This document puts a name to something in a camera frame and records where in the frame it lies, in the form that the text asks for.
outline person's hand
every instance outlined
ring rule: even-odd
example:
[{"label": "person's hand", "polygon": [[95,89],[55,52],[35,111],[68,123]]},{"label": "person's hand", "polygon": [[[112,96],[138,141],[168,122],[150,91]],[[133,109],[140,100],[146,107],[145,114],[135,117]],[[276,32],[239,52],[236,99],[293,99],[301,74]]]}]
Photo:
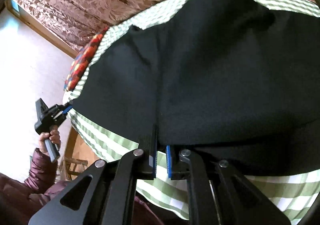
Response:
[{"label": "person's hand", "polygon": [[59,131],[58,131],[57,126],[53,126],[50,133],[41,133],[40,137],[39,137],[39,150],[40,150],[40,152],[49,156],[47,148],[45,147],[45,143],[44,143],[44,141],[46,139],[50,139],[53,144],[58,145],[58,148],[60,148],[61,141],[60,141],[60,135],[59,135]]}]

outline red floral fabric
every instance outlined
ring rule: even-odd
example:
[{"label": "red floral fabric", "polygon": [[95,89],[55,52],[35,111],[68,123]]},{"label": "red floral fabric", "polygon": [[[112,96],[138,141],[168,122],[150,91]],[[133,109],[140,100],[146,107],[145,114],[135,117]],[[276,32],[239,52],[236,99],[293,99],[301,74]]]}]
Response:
[{"label": "red floral fabric", "polygon": [[64,83],[65,91],[73,91],[76,87],[78,81],[84,74],[85,69],[87,69],[89,63],[91,62],[97,48],[107,32],[108,27],[105,27],[100,33],[96,34],[91,41],[83,47],[75,60],[73,61],[70,69],[70,73]]}]

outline black tool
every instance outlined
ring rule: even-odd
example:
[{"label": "black tool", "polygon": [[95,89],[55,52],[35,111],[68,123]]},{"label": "black tool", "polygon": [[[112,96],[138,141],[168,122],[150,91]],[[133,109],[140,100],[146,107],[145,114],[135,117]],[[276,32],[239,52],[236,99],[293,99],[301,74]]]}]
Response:
[{"label": "black tool", "polygon": [[[191,225],[290,225],[228,161],[214,162],[175,146],[167,147],[166,153],[171,179],[187,179]],[[118,161],[96,161],[39,210],[29,225],[44,221],[47,225],[130,225],[137,179],[155,178],[156,154],[153,135],[148,148],[132,150]]]},{"label": "black tool", "polygon": [[[40,98],[36,101],[36,111],[38,121],[35,123],[35,130],[40,135],[42,132],[50,133],[52,126],[58,127],[67,118],[67,113],[72,109],[72,102],[70,101],[65,105],[54,105],[49,108],[44,101]],[[57,145],[53,144],[50,139],[44,141],[47,151],[52,163],[60,157]]]}]

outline puffy jacket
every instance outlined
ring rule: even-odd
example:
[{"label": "puffy jacket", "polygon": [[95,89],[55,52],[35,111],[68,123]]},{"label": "puffy jacket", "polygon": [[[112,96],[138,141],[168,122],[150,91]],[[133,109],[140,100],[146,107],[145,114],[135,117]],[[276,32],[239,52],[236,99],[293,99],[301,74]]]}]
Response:
[{"label": "puffy jacket", "polygon": [[[57,163],[51,163],[37,148],[24,183],[0,173],[0,224],[27,225],[32,215],[67,185],[67,181],[54,184],[56,171]],[[132,224],[163,225],[138,197],[135,197]]]}]

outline green gingham fabric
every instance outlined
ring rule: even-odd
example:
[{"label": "green gingham fabric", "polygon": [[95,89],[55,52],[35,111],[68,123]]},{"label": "green gingham fabric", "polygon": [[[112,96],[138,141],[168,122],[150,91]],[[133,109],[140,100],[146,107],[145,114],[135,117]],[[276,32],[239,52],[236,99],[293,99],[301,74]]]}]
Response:
[{"label": "green gingham fabric", "polygon": [[[96,63],[110,45],[124,35],[131,25],[146,29],[167,22],[187,0],[166,0],[137,14],[118,26],[111,27],[103,37],[96,55],[73,92],[67,92],[64,103],[77,98],[87,80],[90,66]],[[273,10],[287,10],[320,17],[317,5],[307,0],[255,0]],[[69,112],[74,128],[92,150],[106,161],[118,160],[138,144],[102,128],[74,110]],[[320,191],[320,170],[285,177],[247,177],[281,211],[292,224],[297,224],[313,204]],[[171,181],[166,170],[166,157],[158,152],[157,175],[154,181],[138,180],[137,191],[150,202],[188,219],[188,196],[185,180]]]}]

